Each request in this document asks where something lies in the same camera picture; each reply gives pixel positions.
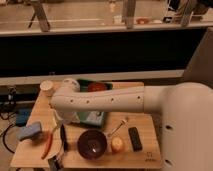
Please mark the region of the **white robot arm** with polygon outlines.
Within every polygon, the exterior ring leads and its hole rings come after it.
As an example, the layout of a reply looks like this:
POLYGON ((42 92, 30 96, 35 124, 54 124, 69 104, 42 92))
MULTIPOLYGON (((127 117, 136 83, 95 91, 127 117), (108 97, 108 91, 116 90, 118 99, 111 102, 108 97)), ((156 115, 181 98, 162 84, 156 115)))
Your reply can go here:
POLYGON ((162 115, 162 171, 213 171, 213 89, 196 82, 81 92, 65 79, 50 106, 70 123, 78 111, 162 115))

